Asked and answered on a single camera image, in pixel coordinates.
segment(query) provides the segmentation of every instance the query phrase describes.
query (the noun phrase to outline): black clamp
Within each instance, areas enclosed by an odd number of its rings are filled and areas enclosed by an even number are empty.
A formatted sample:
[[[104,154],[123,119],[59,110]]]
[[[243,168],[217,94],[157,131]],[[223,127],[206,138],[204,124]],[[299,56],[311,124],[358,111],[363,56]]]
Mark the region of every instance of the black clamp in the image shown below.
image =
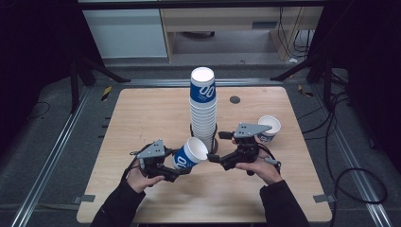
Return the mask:
[[[130,166],[126,168],[121,180],[125,180],[131,169],[140,167],[144,176],[153,178],[156,176],[165,176],[165,181],[174,182],[180,175],[189,174],[192,168],[170,168],[164,165],[165,158],[170,154],[174,154],[177,150],[166,148],[163,140],[159,139],[152,144],[144,146],[140,151],[131,152],[135,155]],[[139,159],[139,166],[132,166]]]
[[[234,138],[236,143],[236,150],[233,153],[227,154],[224,157],[219,157],[216,154],[208,154],[207,158],[209,162],[220,163],[223,168],[227,171],[231,168],[235,168],[237,163],[253,163],[259,157],[259,149],[263,149],[268,153],[272,160],[275,160],[271,155],[271,152],[265,146],[256,142],[255,135],[262,131],[268,131],[271,126],[264,125],[253,125],[246,123],[239,123],[236,131],[220,131],[218,137],[220,139],[232,140]],[[277,162],[277,170],[280,172],[281,163]],[[251,171],[247,171],[248,175],[253,175]]]

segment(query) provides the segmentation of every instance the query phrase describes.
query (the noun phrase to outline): stack of paper cups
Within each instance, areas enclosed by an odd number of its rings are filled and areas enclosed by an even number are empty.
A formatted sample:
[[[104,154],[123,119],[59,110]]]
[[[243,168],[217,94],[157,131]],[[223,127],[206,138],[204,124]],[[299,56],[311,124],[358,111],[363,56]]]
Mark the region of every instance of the stack of paper cups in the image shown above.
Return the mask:
[[[216,130],[217,103],[215,74],[210,68],[192,71],[190,98],[193,136],[199,138],[212,152]]]

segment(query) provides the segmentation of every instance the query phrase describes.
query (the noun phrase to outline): black cable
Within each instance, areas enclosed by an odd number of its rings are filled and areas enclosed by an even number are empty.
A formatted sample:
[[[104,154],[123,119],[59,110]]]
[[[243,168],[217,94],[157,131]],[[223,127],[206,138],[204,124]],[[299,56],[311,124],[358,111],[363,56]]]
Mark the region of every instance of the black cable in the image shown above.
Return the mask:
[[[348,98],[343,98],[343,99],[341,99],[341,100],[338,100],[338,101],[336,101],[336,105],[337,104],[339,104],[340,102],[342,102],[342,101],[345,101],[345,100],[348,100]],[[328,135],[331,135],[334,131],[335,131],[335,129],[336,129],[336,127],[337,127],[337,118],[336,118],[336,125],[333,127],[333,129],[331,130],[331,132],[329,132],[328,133]],[[315,138],[306,138],[305,140],[317,140],[317,139],[323,139],[323,138],[325,138],[326,137],[326,135],[325,136],[322,136],[322,137],[315,137]]]
[[[282,20],[283,20],[283,7],[280,7],[279,23],[278,23],[278,27],[277,27],[277,36],[278,36],[278,39],[279,39],[281,45],[284,47],[284,49],[286,50],[286,53],[287,53],[290,57],[296,58],[296,59],[301,58],[301,57],[304,57],[304,56],[294,55],[294,54],[292,54],[291,51],[289,50],[289,44],[288,44],[286,32],[284,31],[284,27],[283,27]],[[284,39],[285,39],[285,42],[284,42],[284,43],[283,43],[283,41],[281,40],[281,37],[280,37],[280,27],[281,27],[281,29],[283,30],[283,35],[284,35]]]
[[[341,93],[335,95],[335,97],[333,98],[333,100],[335,100],[335,103],[331,103],[331,104],[330,104],[330,110],[331,110],[331,109],[334,109],[334,108],[336,107],[336,105],[337,105],[338,103],[340,103],[341,101],[347,99],[347,98],[345,98],[345,99],[342,99],[342,100],[340,100],[340,101],[337,100],[340,96],[342,96],[342,95],[344,95],[344,94],[345,94],[345,92],[341,92]],[[302,134],[307,134],[307,133],[310,133],[310,132],[313,132],[313,131],[316,131],[316,130],[320,129],[321,127],[323,127],[323,126],[325,125],[325,123],[330,119],[331,116],[332,116],[332,112],[329,113],[329,115],[325,118],[325,120],[324,120],[319,126],[313,128],[313,129],[311,129],[311,130],[302,131]]]
[[[272,154],[271,151],[268,149],[268,147],[266,147],[266,146],[263,145],[263,144],[259,144],[259,143],[258,143],[257,145],[259,146],[259,148],[261,148],[261,149],[263,149],[265,152],[267,152],[268,155],[271,157],[272,160],[275,160],[273,154]]]
[[[50,104],[49,104],[48,102],[37,102],[36,104],[46,104],[46,105],[47,105],[47,110],[45,110],[44,113],[41,113],[41,114],[39,114],[39,115],[30,116],[30,117],[28,118],[28,120],[41,117],[41,116],[47,114],[47,112],[50,110]]]
[[[324,107],[324,106],[321,106],[321,107],[319,107],[319,108],[316,109],[316,110],[313,110],[313,111],[311,111],[311,112],[309,112],[309,113],[305,113],[304,115],[301,115],[300,117],[298,117],[297,120],[300,120],[300,119],[302,119],[302,118],[304,118],[304,117],[306,117],[306,116],[308,116],[308,115],[311,115],[311,114],[317,112],[318,110],[322,109],[323,107]]]
[[[369,171],[367,169],[364,169],[364,168],[351,167],[351,168],[347,168],[347,169],[343,170],[341,172],[341,174],[339,175],[339,177],[337,177],[337,179],[334,178],[332,169],[330,167],[330,162],[329,162],[329,159],[328,159],[328,135],[329,135],[329,132],[330,132],[331,124],[333,123],[333,119],[336,118],[335,108],[334,107],[339,103],[337,101],[337,99],[339,97],[340,96],[335,96],[331,100],[331,105],[332,105],[333,108],[330,109],[330,110],[332,110],[332,112],[331,112],[330,122],[328,124],[327,130],[326,130],[326,133],[325,133],[325,140],[324,140],[324,153],[325,153],[326,166],[327,166],[327,170],[329,172],[330,178],[333,181],[333,183],[335,184],[334,196],[337,197],[338,191],[341,191],[345,196],[347,196],[348,198],[350,198],[350,199],[352,199],[354,201],[364,202],[364,203],[368,203],[368,204],[380,204],[380,203],[382,203],[383,201],[385,201],[387,199],[388,192],[387,192],[386,185],[383,182],[381,182],[380,179],[373,172],[371,172],[371,171]],[[381,187],[383,188],[383,191],[384,191],[383,197],[381,199],[379,199],[378,201],[366,201],[366,200],[363,200],[363,199],[360,199],[360,198],[358,198],[356,196],[351,195],[351,193],[349,193],[345,189],[341,188],[340,187],[341,178],[346,173],[348,173],[350,171],[363,171],[363,172],[369,173],[371,176],[373,176],[380,183]],[[336,219],[336,214],[337,214],[337,202],[334,201],[332,219],[330,221],[330,227],[334,226],[334,222],[335,222],[335,219]]]
[[[307,53],[309,51],[309,38],[310,38],[310,30],[308,30],[307,32],[307,39],[306,39],[306,45],[304,45],[304,42],[302,42],[302,37],[300,36],[300,42],[302,45],[297,45],[296,41],[298,36],[302,34],[302,30],[298,30],[297,34],[295,35],[295,39],[294,42],[292,43],[292,45],[294,46],[294,50],[301,52],[301,53]]]

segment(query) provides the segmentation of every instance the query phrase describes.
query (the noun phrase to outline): black sleeve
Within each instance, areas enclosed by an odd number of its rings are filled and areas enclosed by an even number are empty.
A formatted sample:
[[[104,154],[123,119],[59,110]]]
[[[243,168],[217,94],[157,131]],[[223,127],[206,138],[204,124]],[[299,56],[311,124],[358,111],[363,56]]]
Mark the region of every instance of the black sleeve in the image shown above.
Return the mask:
[[[136,193],[127,181],[123,181],[97,211],[91,226],[130,226],[133,217],[135,217],[136,209],[145,195],[145,192]]]
[[[260,197],[269,227],[309,227],[304,212],[285,181],[262,187]]]

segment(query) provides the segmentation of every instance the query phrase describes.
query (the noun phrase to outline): aluminum rail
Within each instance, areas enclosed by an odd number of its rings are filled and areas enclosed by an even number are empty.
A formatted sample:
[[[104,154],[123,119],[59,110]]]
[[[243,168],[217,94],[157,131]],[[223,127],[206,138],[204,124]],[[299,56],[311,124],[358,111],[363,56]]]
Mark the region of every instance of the aluminum rail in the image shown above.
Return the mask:
[[[46,187],[46,184],[51,174],[53,173],[57,162],[59,161],[65,144],[67,143],[71,132],[77,123],[83,106],[86,103],[87,96],[91,91],[92,87],[84,87],[84,90],[82,91],[82,95],[80,97],[81,102],[78,105],[77,110],[74,113],[70,114],[70,116],[68,117],[67,122],[65,123],[55,146],[52,148],[46,162],[44,163],[44,167],[42,168],[38,178],[36,179],[35,184],[33,184],[23,204],[18,209],[14,220],[12,221],[11,227],[26,226],[30,216],[33,213],[33,210],[38,203],[39,198],[44,192],[44,188]]]
[[[130,87],[189,87],[190,79],[132,79],[131,82],[116,85]],[[281,81],[269,79],[216,79],[217,86],[277,86],[284,84]]]
[[[312,89],[314,91],[314,94],[319,94],[318,89],[316,86],[312,86]],[[318,96],[318,101],[320,104],[323,106],[324,103],[322,99]],[[328,116],[328,112],[325,108],[323,108],[324,114]],[[361,164],[357,160],[356,156],[354,155],[354,152],[350,148],[350,146],[347,143],[347,140],[345,139],[344,134],[342,133],[340,127],[335,127],[334,128],[334,134],[335,134],[335,139],[336,143],[339,146],[340,152],[342,154],[342,157],[344,158],[345,163],[347,164],[348,167],[358,167],[361,168]],[[375,193],[374,188],[372,187],[372,184],[370,183],[369,179],[367,178],[367,175],[364,172],[351,172],[351,176],[354,179],[354,182],[357,186],[357,189],[359,190],[360,196],[366,200],[366,201],[378,201],[379,197]],[[372,219],[375,222],[375,225],[377,227],[393,227],[392,222],[390,221],[386,211],[384,210],[384,207],[382,204],[366,204],[369,213],[372,216]]]
[[[81,10],[108,9],[199,9],[199,8],[277,8],[325,7],[349,3],[350,0],[196,0],[196,1],[140,1],[140,2],[91,2],[58,4],[62,8]]]

